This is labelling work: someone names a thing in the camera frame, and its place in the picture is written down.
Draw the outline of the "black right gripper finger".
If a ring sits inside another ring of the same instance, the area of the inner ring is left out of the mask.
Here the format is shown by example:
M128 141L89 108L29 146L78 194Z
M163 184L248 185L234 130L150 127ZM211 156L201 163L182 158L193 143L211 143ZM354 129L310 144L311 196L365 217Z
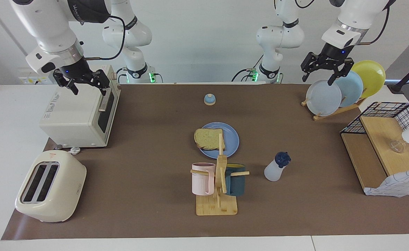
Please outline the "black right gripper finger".
M102 69L92 73L92 86L98 88L103 96L106 95L106 89L110 87L110 80Z
M71 90L74 95L78 94L78 89L75 85L74 79L67 81L63 75L53 75L53 77L59 87L66 87L67 89Z

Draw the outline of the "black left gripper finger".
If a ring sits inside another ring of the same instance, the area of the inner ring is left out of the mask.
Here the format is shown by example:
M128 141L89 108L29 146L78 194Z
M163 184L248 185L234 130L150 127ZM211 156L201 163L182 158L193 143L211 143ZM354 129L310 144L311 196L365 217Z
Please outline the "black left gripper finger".
M319 70L320 54L309 52L303 62L301 63L301 70L303 72L302 81L306 82L309 74Z
M350 72L351 68L354 65L353 59L344 59L344 60L331 60L328 62L328 65L331 70L333 70L333 74L328 79L328 85L332 86L334 81L340 77L346 77Z

